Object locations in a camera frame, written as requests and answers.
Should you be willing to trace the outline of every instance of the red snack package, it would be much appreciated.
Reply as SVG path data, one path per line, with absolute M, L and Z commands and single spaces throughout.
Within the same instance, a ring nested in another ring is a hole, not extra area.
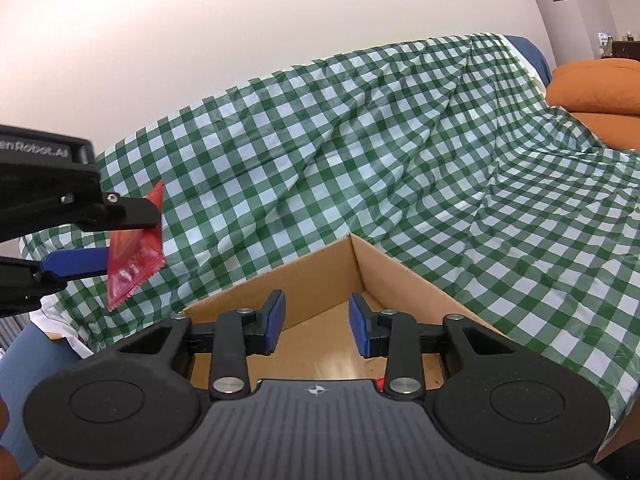
M 160 212 L 163 187 L 161 180 L 146 196 Z M 107 258 L 107 312 L 127 301 L 133 291 L 165 263 L 161 223 L 151 229 L 112 231 Z

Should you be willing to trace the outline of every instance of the open cardboard box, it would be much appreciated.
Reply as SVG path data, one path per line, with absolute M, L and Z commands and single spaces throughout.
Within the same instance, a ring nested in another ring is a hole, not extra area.
M 348 299 L 360 292 L 372 310 L 392 308 L 421 323 L 442 323 L 458 313 L 486 326 L 478 316 L 439 288 L 355 235 L 348 235 L 311 254 L 220 292 L 190 307 L 194 323 L 214 321 L 233 308 L 258 309 L 279 288 L 287 317 L 276 351 L 248 357 L 252 388 L 258 380 L 376 379 L 384 375 L 385 358 L 365 360 L 356 348 L 348 319 Z M 207 388 L 210 354 L 198 354 L 191 383 Z M 423 356 L 428 388 L 442 384 L 437 355 Z

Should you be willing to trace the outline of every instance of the orange cushion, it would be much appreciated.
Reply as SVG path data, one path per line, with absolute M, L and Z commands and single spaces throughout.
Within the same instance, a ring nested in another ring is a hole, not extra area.
M 640 62 L 598 59 L 554 70 L 546 102 L 570 112 L 640 116 Z
M 572 115 L 607 147 L 640 152 L 640 117 L 579 112 L 573 112 Z

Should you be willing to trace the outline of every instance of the silver bolt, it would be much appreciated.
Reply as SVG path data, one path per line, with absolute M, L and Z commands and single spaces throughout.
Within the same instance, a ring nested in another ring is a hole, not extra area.
M 420 389 L 420 383 L 411 377 L 398 377 L 389 383 L 396 394 L 413 394 Z
M 213 381 L 213 389 L 221 394 L 234 394 L 244 388 L 244 381 L 237 377 L 220 377 Z

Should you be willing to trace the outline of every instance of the checkered cloth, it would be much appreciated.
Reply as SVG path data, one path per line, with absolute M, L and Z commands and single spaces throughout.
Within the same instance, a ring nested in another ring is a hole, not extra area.
M 104 189 L 164 178 L 167 266 L 111 314 L 101 278 L 57 308 L 97 351 L 351 232 L 593 381 L 619 418 L 640 380 L 639 161 L 548 108 L 500 36 L 319 60 L 100 156 Z M 35 259 L 107 241 L 69 226 L 24 240 Z

